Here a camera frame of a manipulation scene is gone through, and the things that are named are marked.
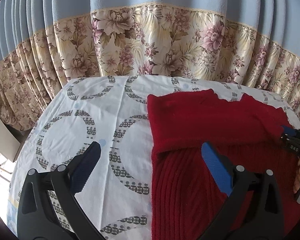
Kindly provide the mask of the red knitted sweater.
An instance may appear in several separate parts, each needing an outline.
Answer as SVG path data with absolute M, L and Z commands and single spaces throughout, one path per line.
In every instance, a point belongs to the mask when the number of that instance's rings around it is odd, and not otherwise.
M 153 239 L 300 239 L 283 109 L 213 90 L 147 101 Z

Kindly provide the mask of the white patterned bed sheet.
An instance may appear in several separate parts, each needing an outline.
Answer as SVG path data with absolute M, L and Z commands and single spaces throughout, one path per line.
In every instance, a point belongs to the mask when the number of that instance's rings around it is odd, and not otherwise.
M 10 183 L 7 226 L 17 231 L 19 199 L 30 169 L 50 172 L 92 142 L 101 158 L 76 198 L 106 239 L 151 238 L 153 147 L 147 96 L 212 89 L 237 101 L 243 94 L 300 120 L 279 94 L 240 85 L 168 76 L 111 76 L 71 80 L 53 99 L 27 138 Z

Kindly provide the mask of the white bedside furniture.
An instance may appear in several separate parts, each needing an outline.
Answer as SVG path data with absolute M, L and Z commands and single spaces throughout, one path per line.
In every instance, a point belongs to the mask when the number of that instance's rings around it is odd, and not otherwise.
M 15 162 L 20 142 L 0 120 L 0 153 L 11 162 Z

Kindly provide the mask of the blue floral curtain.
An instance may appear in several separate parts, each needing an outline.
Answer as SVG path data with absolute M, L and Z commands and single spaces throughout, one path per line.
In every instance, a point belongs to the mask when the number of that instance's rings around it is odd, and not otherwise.
M 279 94 L 300 118 L 300 0 L 0 0 L 0 119 L 31 129 L 71 80 L 164 75 Z

